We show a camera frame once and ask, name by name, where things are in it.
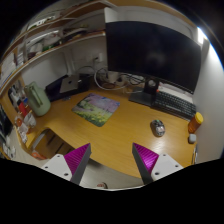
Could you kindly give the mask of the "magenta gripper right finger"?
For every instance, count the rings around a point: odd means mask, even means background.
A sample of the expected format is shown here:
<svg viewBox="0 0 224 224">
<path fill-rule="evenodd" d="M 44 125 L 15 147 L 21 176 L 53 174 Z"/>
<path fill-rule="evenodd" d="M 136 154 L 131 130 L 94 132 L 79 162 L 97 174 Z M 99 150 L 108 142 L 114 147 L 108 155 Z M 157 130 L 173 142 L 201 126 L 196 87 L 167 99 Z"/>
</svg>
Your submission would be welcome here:
<svg viewBox="0 0 224 224">
<path fill-rule="evenodd" d="M 151 173 L 159 155 L 137 143 L 132 144 L 132 154 L 134 156 L 143 183 L 145 185 L 151 183 Z"/>
</svg>

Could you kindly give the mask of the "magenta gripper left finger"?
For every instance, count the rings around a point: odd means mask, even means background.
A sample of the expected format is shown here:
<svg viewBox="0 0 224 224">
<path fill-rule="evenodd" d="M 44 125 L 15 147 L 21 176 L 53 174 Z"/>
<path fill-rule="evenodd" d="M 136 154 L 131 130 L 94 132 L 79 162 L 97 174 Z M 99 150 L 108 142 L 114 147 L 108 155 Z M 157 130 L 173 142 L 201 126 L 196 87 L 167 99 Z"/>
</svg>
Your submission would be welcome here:
<svg viewBox="0 0 224 224">
<path fill-rule="evenodd" d="M 71 182 L 79 185 L 91 155 L 91 144 L 83 145 L 64 156 L 72 173 Z"/>
</svg>

